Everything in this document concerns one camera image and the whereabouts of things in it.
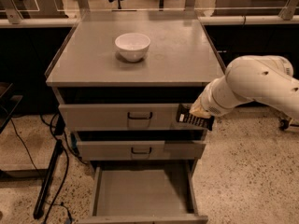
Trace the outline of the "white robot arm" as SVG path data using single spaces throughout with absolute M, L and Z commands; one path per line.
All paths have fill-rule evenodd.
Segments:
M 281 56 L 238 57 L 229 63 L 224 76 L 206 85 L 190 113 L 208 119 L 258 102 L 299 119 L 299 80 L 292 77 L 292 72 L 292 64 Z

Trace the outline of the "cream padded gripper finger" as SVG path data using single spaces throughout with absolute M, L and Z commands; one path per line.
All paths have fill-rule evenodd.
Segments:
M 209 119 L 211 117 L 210 113 L 203 108 L 200 99 L 197 99 L 191 105 L 190 113 L 198 118 L 203 118 L 203 119 Z

